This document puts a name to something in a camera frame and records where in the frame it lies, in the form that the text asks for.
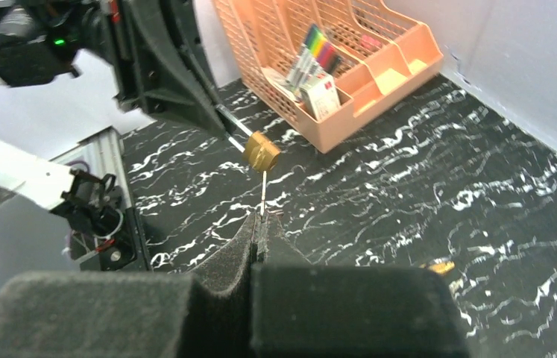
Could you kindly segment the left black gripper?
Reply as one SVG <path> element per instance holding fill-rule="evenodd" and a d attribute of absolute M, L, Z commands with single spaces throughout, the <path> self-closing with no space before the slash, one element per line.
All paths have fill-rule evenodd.
<path fill-rule="evenodd" d="M 192 1 L 80 1 L 79 40 L 113 67 L 121 111 L 188 125 L 224 139 L 229 125 Z"/>

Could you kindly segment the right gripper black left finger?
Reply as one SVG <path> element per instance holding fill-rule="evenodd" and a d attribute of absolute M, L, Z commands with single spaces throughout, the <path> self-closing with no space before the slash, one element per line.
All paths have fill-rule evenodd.
<path fill-rule="evenodd" d="M 182 274 L 13 277 L 0 290 L 0 357 L 248 357 L 257 219 Z"/>

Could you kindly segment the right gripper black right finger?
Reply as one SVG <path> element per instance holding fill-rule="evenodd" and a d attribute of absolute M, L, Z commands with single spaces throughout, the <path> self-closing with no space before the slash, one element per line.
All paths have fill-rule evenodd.
<path fill-rule="evenodd" d="M 255 357 L 469 357 L 444 279 L 427 268 L 320 266 L 255 215 Z"/>

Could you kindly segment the small brass padlock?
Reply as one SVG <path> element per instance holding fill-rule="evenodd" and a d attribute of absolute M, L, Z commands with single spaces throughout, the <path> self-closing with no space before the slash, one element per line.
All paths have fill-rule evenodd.
<path fill-rule="evenodd" d="M 230 143 L 242 152 L 243 159 L 257 172 L 270 172 L 276 166 L 281 150 L 265 134 L 248 128 L 224 105 L 220 104 L 215 108 L 220 117 L 227 123 L 234 125 L 248 135 L 248 140 L 244 146 L 232 136 L 228 137 Z"/>

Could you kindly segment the small silver key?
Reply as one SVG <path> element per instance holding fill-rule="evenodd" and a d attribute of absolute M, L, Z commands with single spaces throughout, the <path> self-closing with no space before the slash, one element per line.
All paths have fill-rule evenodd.
<path fill-rule="evenodd" d="M 262 186 L 261 186 L 261 198 L 259 204 L 259 214 L 260 217 L 263 219 L 265 216 L 265 199 L 266 199 L 266 190 L 267 190 L 267 179 L 268 179 L 268 172 L 262 172 Z"/>

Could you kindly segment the medium brass padlock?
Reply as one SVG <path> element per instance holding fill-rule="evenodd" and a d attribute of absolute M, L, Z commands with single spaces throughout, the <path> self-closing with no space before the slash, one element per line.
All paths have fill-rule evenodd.
<path fill-rule="evenodd" d="M 446 275 L 452 270 L 454 270 L 455 267 L 456 264 L 452 261 L 441 261 L 441 262 L 426 263 L 421 265 L 422 269 L 428 269 L 439 275 Z"/>

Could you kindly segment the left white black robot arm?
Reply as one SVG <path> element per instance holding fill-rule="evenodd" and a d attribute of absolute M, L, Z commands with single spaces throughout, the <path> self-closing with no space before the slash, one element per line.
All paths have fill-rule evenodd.
<path fill-rule="evenodd" d="M 219 111 L 191 1 L 0 1 L 0 191 L 103 236 L 123 221 L 113 175 L 26 151 L 115 104 L 219 139 Z"/>

